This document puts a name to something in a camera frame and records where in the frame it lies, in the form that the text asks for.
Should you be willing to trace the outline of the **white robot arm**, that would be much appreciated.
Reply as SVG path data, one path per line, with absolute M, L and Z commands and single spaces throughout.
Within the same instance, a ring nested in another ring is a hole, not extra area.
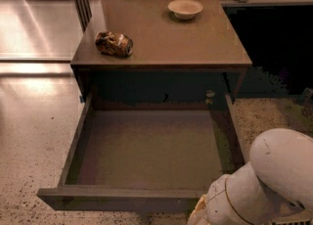
M 313 138 L 274 128 L 251 144 L 249 161 L 201 196 L 187 225 L 262 225 L 313 210 Z

